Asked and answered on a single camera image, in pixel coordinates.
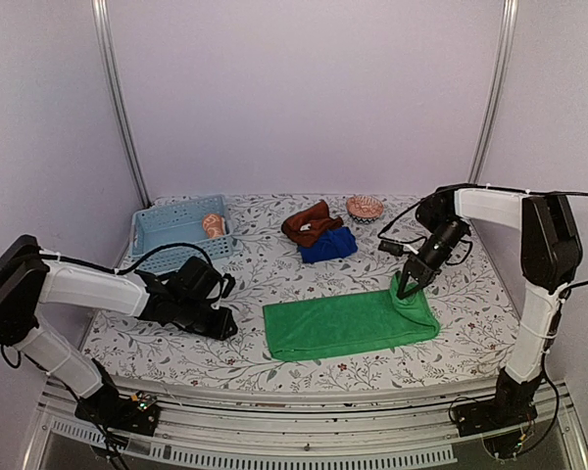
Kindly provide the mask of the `green towel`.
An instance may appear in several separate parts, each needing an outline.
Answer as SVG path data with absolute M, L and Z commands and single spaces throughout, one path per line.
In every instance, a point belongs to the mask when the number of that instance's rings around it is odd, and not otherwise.
M 386 290 L 263 307 L 274 359 L 296 362 L 371 353 L 432 340 L 440 323 L 423 291 L 397 296 L 401 274 Z

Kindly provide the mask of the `orange bunny towel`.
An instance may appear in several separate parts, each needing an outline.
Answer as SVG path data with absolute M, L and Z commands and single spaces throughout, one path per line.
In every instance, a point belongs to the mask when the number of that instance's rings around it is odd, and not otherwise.
M 223 237 L 226 234 L 225 219 L 217 213 L 209 213 L 202 220 L 202 227 L 209 239 Z

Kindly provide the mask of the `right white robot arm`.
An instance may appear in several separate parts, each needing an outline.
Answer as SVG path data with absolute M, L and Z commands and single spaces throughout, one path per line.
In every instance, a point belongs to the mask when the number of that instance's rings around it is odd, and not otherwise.
M 479 220 L 520 235 L 525 281 L 523 310 L 514 348 L 501 376 L 524 386 L 542 372 L 542 357 L 557 336 L 556 316 L 582 260 L 582 247 L 566 193 L 457 184 L 438 188 L 413 209 L 429 232 L 400 274 L 396 296 L 406 299 L 432 283 L 452 251 Z

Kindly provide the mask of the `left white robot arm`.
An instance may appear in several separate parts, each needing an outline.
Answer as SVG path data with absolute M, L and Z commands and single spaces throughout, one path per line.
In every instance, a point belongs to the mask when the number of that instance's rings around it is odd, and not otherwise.
M 42 315 L 45 305 L 77 306 L 171 325 L 219 341 L 237 332 L 232 311 L 221 305 L 235 285 L 198 249 L 176 271 L 154 274 L 144 259 L 107 268 L 43 250 L 20 236 L 0 257 L 0 346 L 13 348 L 88 400 L 106 425 L 119 424 L 126 406 L 102 366 L 79 352 Z

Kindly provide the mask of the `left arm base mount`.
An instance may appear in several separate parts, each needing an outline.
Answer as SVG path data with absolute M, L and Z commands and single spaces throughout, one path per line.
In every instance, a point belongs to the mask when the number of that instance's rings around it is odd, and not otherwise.
M 157 399 L 143 392 L 123 398 L 102 364 L 97 360 L 93 363 L 101 374 L 102 387 L 91 397 L 78 399 L 74 416 L 104 430 L 116 429 L 153 437 L 161 414 Z

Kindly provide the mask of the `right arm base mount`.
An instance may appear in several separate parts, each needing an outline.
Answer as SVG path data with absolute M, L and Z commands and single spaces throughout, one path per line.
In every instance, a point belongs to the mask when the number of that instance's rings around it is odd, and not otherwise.
M 538 416 L 533 399 L 542 382 L 542 374 L 529 382 L 517 383 L 502 370 L 496 383 L 495 396 L 487 400 L 463 399 L 463 404 L 450 407 L 450 419 L 461 437 L 473 436 L 515 426 L 514 432 L 486 438 L 486 451 L 499 459 L 520 453 L 528 429 Z

